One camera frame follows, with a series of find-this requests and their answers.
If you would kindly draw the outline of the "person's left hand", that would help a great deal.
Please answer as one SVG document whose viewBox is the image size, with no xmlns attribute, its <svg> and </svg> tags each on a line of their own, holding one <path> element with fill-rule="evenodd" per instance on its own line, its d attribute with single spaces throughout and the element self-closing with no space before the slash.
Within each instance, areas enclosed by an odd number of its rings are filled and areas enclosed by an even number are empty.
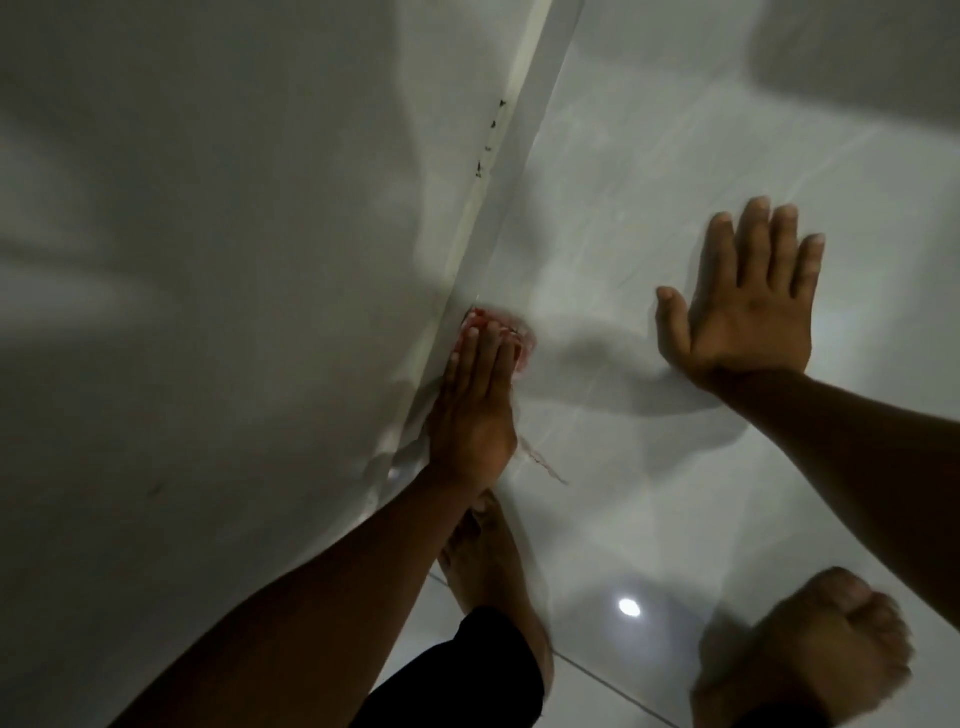
<svg viewBox="0 0 960 728">
<path fill-rule="evenodd" d="M 428 463 L 478 496 L 496 486 L 519 445 L 512 391 L 447 392 L 447 366 L 427 418 Z"/>
</svg>

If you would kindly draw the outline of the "person's right hand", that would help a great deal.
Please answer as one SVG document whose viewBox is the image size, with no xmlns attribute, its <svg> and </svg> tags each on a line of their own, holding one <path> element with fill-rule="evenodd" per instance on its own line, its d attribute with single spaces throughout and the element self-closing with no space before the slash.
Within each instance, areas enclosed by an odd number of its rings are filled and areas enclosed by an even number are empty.
<svg viewBox="0 0 960 728">
<path fill-rule="evenodd" d="M 770 290 L 766 294 L 738 287 L 738 221 L 727 212 L 710 219 L 697 290 L 692 302 L 685 299 L 691 351 L 687 367 L 675 369 L 710 392 L 718 390 L 725 375 L 803 374 L 812 353 L 812 316 L 794 319 L 792 315 L 795 253 L 804 239 L 799 234 L 798 207 L 793 203 L 774 206 L 772 202 Z"/>
</svg>

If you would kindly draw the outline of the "person's foot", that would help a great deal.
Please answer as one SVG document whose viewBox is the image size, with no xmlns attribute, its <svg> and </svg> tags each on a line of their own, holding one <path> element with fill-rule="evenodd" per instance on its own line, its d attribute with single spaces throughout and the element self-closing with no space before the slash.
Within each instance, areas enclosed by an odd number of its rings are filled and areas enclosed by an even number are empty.
<svg viewBox="0 0 960 728">
<path fill-rule="evenodd" d="M 446 584 L 462 613 L 492 608 L 518 629 L 549 696 L 555 664 L 550 637 L 532 601 L 522 555 L 494 491 L 483 491 L 438 554 Z"/>
<path fill-rule="evenodd" d="M 776 604 L 739 659 L 692 693 L 693 728 L 843 728 L 908 684 L 913 657 L 898 602 L 832 567 Z"/>
</svg>

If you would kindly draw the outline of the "person's right foot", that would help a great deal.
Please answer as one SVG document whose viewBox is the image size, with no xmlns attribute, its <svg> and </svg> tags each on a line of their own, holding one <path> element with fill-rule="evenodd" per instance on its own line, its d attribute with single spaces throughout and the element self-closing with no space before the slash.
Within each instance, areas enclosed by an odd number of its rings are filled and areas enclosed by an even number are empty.
<svg viewBox="0 0 960 728">
<path fill-rule="evenodd" d="M 843 728 L 908 684 L 913 657 L 898 602 L 832 567 L 776 604 L 739 659 L 692 693 L 693 728 Z"/>
</svg>

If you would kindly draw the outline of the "person's left foot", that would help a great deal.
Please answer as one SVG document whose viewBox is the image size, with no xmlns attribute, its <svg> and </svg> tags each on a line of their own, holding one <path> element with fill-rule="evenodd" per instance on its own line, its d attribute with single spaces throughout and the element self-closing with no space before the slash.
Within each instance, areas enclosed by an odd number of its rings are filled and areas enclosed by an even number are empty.
<svg viewBox="0 0 960 728">
<path fill-rule="evenodd" d="M 462 613 L 492 608 L 518 629 L 549 696 L 555 664 L 550 637 L 532 601 L 522 555 L 494 491 L 483 491 L 438 554 L 446 584 Z"/>
</svg>

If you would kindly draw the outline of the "black trouser leg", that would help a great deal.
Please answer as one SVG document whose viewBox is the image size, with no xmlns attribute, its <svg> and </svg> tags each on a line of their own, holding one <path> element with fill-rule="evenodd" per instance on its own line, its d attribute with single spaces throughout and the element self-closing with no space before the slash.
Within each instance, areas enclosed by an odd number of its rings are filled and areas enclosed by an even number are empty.
<svg viewBox="0 0 960 728">
<path fill-rule="evenodd" d="M 534 728 L 546 683 L 533 650 L 491 607 L 421 653 L 364 701 L 349 728 Z"/>
</svg>

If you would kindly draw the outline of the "person's left forearm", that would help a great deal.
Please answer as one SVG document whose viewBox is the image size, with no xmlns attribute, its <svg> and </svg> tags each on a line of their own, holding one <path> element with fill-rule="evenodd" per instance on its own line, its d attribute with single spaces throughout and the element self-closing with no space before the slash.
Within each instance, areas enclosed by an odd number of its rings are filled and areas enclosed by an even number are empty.
<svg viewBox="0 0 960 728">
<path fill-rule="evenodd" d="M 498 475 L 429 464 L 394 501 L 261 588 L 109 728 L 347 728 L 442 547 Z"/>
</svg>

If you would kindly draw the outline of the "pink cleaning cloth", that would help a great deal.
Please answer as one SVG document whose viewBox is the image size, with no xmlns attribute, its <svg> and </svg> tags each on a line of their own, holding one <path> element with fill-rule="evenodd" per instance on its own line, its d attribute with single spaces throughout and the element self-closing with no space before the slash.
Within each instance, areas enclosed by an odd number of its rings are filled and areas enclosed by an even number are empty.
<svg viewBox="0 0 960 728">
<path fill-rule="evenodd" d="M 470 330 L 486 330 L 489 324 L 497 324 L 502 337 L 515 341 L 513 378 L 519 378 L 527 369 L 536 346 L 537 337 L 532 327 L 519 315 L 506 309 L 489 305 L 474 305 L 463 316 L 453 353 L 460 354 Z"/>
</svg>

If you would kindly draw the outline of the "white skirting board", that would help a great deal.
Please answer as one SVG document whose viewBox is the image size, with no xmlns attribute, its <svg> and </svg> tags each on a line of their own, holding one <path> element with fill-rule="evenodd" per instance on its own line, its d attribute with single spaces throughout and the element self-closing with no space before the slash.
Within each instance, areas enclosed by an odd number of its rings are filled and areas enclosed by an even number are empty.
<svg viewBox="0 0 960 728">
<path fill-rule="evenodd" d="M 426 418 L 438 376 L 482 279 L 515 200 L 527 159 L 546 116 L 585 0 L 533 0 L 510 57 L 506 87 L 489 117 L 479 172 L 458 210 L 426 327 L 399 373 L 411 386 L 370 462 L 371 508 L 387 504 L 426 462 Z"/>
</svg>

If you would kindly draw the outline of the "person's right forearm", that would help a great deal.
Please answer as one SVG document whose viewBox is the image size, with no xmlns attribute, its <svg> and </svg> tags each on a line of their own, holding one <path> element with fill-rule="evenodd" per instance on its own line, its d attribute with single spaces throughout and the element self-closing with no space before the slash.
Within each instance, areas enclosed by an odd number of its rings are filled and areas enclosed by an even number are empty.
<svg viewBox="0 0 960 728">
<path fill-rule="evenodd" d="M 960 421 L 787 370 L 722 372 L 713 383 L 868 551 L 946 620 L 960 623 Z"/>
</svg>

